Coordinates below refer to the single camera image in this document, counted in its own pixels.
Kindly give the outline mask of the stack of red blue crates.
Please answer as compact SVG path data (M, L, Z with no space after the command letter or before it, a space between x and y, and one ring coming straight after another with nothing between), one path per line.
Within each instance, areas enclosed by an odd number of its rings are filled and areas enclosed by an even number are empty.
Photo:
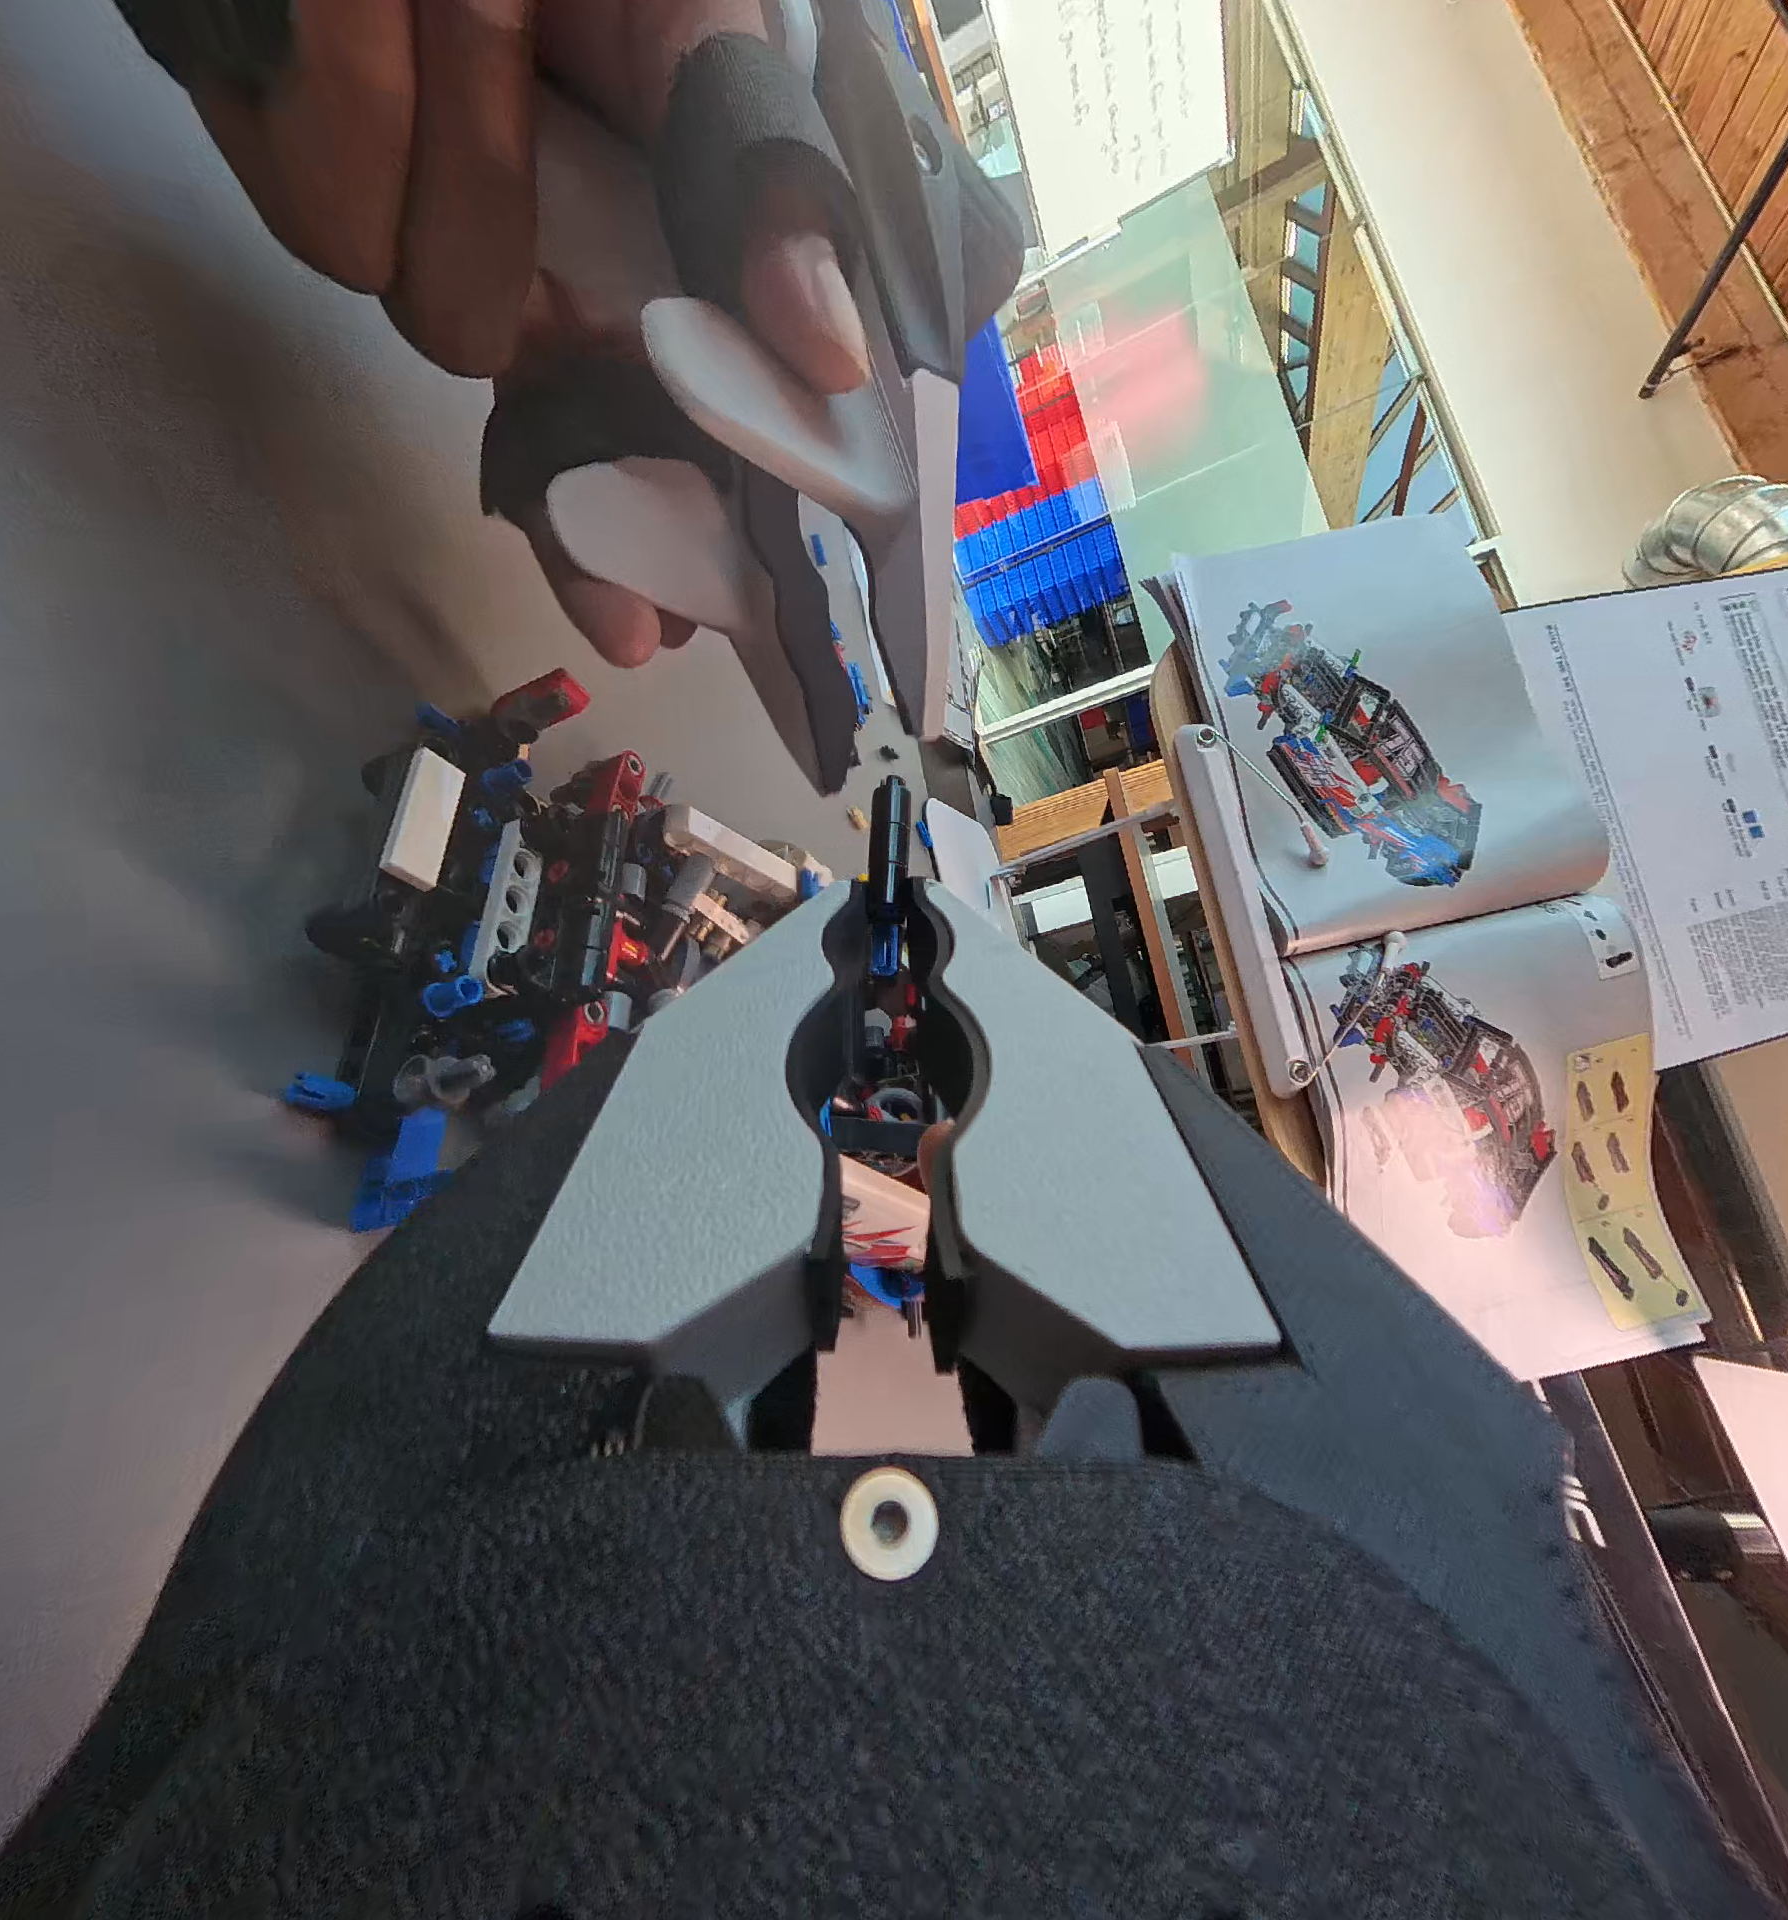
M1129 595L1121 544L1059 348L1006 353L987 324L961 382L953 564L975 632L999 649Z

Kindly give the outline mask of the whiteboard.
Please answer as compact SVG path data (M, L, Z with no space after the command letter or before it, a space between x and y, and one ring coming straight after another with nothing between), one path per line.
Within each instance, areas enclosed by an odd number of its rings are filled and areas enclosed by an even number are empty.
M993 2L1041 247L1060 257L1236 152L1219 2Z

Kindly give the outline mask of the toy car building manual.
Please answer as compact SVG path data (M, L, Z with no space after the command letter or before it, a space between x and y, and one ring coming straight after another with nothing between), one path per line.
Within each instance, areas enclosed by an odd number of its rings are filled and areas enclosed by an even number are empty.
M1460 534L1402 518L1175 557L1144 591L1194 655L1209 723L1181 791L1334 1207L1523 1381L1700 1341L1651 1176L1642 943ZM1388 930L1401 992L1305 1088L1330 954Z

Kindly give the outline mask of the silver air duct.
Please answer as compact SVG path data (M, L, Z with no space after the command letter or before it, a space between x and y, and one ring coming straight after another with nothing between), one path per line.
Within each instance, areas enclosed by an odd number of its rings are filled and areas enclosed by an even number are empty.
M1651 515L1622 564L1627 588L1715 581L1788 563L1788 485L1730 474L1678 492Z

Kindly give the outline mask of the black Lego beam subassembly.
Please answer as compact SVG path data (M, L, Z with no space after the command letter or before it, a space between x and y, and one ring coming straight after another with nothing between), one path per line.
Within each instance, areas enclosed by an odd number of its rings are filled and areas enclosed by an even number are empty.
M907 939L913 915L909 874L913 794L890 774L873 794L865 889L867 983L891 986L907 970Z

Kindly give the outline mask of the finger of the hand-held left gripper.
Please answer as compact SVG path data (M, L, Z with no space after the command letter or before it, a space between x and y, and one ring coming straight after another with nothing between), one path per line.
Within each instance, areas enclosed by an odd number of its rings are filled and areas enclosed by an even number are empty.
M757 571L754 612L734 639L737 660L786 754L818 796L835 798L858 761L858 703L821 571L802 536L800 496L737 460L729 499Z
M898 382L891 408L907 494L867 539L873 626L907 733L938 739L953 651L960 390L915 372Z

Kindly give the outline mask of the white printed instruction sheet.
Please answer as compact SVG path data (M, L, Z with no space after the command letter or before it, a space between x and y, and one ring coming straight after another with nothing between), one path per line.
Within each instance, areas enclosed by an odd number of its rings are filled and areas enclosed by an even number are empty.
M1505 613L1638 935L1655 1068L1788 1037L1788 567Z

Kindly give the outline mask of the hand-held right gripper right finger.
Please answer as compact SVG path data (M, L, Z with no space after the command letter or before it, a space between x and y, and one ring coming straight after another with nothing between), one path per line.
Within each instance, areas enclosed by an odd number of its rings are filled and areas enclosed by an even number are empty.
M915 889L917 1058L953 1129L930 1163L925 1324L1047 1417L1078 1379L1282 1349L1144 1047L944 885Z

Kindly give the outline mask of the grey desk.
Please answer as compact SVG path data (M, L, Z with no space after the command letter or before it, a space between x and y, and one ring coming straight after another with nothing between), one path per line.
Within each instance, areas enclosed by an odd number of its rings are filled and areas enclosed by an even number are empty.
M279 1105L339 1043L309 911L416 705L548 668L635 748L858 849L731 647L615 670L482 518L491 398L290 261L110 5L0 5L0 1843L366 1242Z

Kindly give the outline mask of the partly built toy brick car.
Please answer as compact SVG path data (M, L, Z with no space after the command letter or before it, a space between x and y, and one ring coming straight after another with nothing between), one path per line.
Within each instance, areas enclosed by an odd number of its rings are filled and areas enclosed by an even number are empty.
M351 1234L388 1234L446 1183L449 1133L519 1114L613 1037L685 995L829 885L809 854L751 843L670 798L636 751L538 785L542 733L587 690L553 670L465 718L422 705L412 739L362 769L384 825L376 868L307 918L356 979L328 1074L282 1102L362 1159ZM811 1097L840 1156L848 1283L923 1328L923 1140L948 1112L917 1058L911 939L888 988L848 972L837 1066Z

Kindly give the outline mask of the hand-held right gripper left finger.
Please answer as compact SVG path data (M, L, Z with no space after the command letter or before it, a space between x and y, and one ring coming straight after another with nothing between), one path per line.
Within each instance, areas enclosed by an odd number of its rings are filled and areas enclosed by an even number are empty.
M835 988L845 884L640 1025L487 1322L507 1349L751 1400L816 1341L807 1261L837 1223L788 1053Z

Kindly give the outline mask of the white book stand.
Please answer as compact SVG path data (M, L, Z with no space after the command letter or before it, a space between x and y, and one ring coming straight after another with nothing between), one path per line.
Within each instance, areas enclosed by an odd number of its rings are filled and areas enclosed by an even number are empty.
M1271 1083L1267 1040L1258 1032L1254 1005L1242 981L1240 963L1249 928L1238 906L1238 887L1217 884L1209 841L1193 802L1178 789L1188 766L1186 750L1196 745L1198 733L1209 723L1194 682L1194 655L1188 647L1172 642L1153 663L1148 694L1163 754L1159 762L1129 774L1106 774L1101 781L1064 789L1050 799L1013 803L1008 825L987 812L980 818L983 829L1000 862L1026 871L1037 864L1076 857L1078 843L1088 831L1131 836L1136 827L1172 827L1193 864L1194 897L1213 948L1221 1005L1217 1030L1188 1034L1188 1016L1173 1003L1183 990L1159 981L1157 990L1167 1022L1163 1049L1178 1066L1201 1072L1207 1069L1217 1047L1236 1047L1242 1088L1251 1094L1242 1117L1251 1118L1269 1146L1298 1173L1324 1188L1328 1183L1324 1144L1304 1092L1282 1097Z

